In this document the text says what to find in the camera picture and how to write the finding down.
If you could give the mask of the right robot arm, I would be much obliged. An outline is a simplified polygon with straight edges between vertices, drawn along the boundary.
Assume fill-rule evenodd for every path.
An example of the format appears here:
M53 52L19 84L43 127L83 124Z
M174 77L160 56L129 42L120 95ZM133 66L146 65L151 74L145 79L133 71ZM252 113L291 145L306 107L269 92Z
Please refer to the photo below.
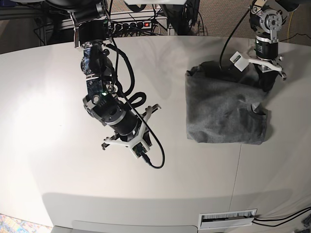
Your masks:
M49 0L47 4L69 13L74 29L74 46L83 51L81 71L86 76L85 110L115 134L105 139L102 148L123 145L134 152L148 151L152 145L147 121L155 108L139 114L137 107L146 102L146 94L133 93L135 75L126 54L117 48L111 25L111 12L105 0ZM118 63L108 58L113 50L125 61L130 86L124 91L118 80Z

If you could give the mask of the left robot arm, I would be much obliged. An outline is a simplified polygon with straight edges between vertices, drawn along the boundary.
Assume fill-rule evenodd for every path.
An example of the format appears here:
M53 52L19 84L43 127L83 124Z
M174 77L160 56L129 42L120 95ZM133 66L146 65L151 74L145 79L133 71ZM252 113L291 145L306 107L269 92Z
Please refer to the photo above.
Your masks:
M278 51L278 32L282 29L289 13L300 3L296 0L254 0L250 6L250 27L255 32L253 51L247 55L280 66L282 59Z

